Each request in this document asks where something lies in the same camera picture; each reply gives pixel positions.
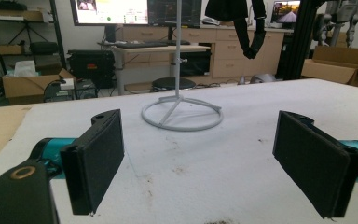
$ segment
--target monitor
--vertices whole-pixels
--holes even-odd
[[[177,0],[147,0],[148,22],[153,26],[176,25]],[[200,28],[202,0],[182,0],[183,27]]]
[[[147,0],[71,0],[74,24],[147,25]]]
[[[300,1],[274,1],[271,23],[282,23],[283,27],[294,28]]]

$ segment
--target white table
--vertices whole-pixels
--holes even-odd
[[[77,137],[92,116],[120,108],[126,154],[96,215],[73,216],[65,181],[51,181],[62,223],[332,223],[272,155],[278,112],[310,117],[336,139],[358,139],[358,88],[306,79],[181,93],[222,106],[222,123],[193,133],[148,125],[142,108],[170,92],[33,105],[0,152],[0,174],[40,139]],[[193,107],[177,117],[206,118]],[[358,223],[358,184],[346,217],[335,221]]]
[[[198,52],[210,49],[205,46],[182,45],[181,52]],[[141,49],[121,49],[112,47],[111,50],[115,55],[115,68],[117,78],[118,95],[124,94],[124,85],[130,83],[140,83],[153,81],[161,75],[170,76],[170,67],[168,65],[158,65],[152,67],[126,68],[125,55],[133,54],[153,54],[153,53],[175,53],[176,46],[158,47],[158,48],[141,48]]]

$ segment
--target black stool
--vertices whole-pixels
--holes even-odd
[[[179,90],[186,91],[196,87],[196,83],[186,79],[179,78]],[[152,82],[153,91],[175,91],[175,78],[174,77],[163,77]]]

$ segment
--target stand base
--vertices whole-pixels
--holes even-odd
[[[174,104],[169,109],[167,114],[162,118],[162,120],[160,122],[155,122],[146,115],[146,111],[150,107],[152,107],[154,105],[168,103],[168,102],[174,102]],[[177,126],[167,125],[166,121],[167,121],[168,117],[172,114],[173,110],[177,106],[179,106],[179,104],[181,102],[210,107],[215,113],[217,113],[218,118],[216,120],[213,120],[213,122],[211,122],[211,123],[201,125],[201,126],[195,126],[195,127],[177,127]],[[156,127],[162,128],[162,129],[167,129],[167,130],[172,130],[172,131],[180,131],[180,132],[194,132],[194,131],[202,131],[202,130],[210,129],[210,128],[216,126],[223,120],[223,114],[221,112],[220,106],[212,105],[212,104],[209,104],[207,102],[197,100],[197,99],[184,98],[182,95],[178,95],[178,96],[175,95],[175,96],[161,97],[155,103],[145,106],[144,109],[142,110],[142,118],[147,123],[154,125]]]

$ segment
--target keyboard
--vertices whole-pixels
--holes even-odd
[[[144,49],[144,48],[157,48],[157,47],[167,47],[168,44],[166,43],[159,43],[159,42],[146,42],[146,43],[125,43],[125,44],[115,44],[117,48],[121,49]]]

